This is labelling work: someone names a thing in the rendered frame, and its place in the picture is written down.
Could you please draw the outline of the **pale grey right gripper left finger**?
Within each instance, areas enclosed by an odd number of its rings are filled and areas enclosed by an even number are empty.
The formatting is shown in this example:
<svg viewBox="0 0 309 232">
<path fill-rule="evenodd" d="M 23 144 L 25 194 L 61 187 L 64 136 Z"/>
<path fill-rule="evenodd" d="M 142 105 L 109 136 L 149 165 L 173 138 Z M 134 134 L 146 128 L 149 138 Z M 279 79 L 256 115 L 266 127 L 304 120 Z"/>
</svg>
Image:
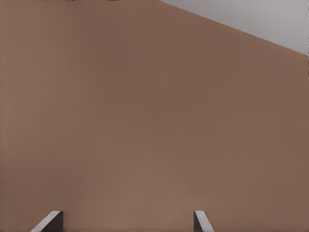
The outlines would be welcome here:
<svg viewBox="0 0 309 232">
<path fill-rule="evenodd" d="M 63 232 L 63 211 L 52 211 L 30 232 Z"/>
</svg>

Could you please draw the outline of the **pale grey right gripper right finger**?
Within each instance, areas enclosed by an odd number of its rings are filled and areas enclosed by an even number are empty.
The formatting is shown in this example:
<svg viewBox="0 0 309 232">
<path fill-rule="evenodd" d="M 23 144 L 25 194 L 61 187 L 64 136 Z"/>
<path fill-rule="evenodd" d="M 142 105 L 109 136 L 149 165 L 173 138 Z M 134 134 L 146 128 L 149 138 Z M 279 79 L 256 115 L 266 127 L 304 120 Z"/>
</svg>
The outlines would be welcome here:
<svg viewBox="0 0 309 232">
<path fill-rule="evenodd" d="M 204 211 L 194 211 L 194 232 L 214 232 Z"/>
</svg>

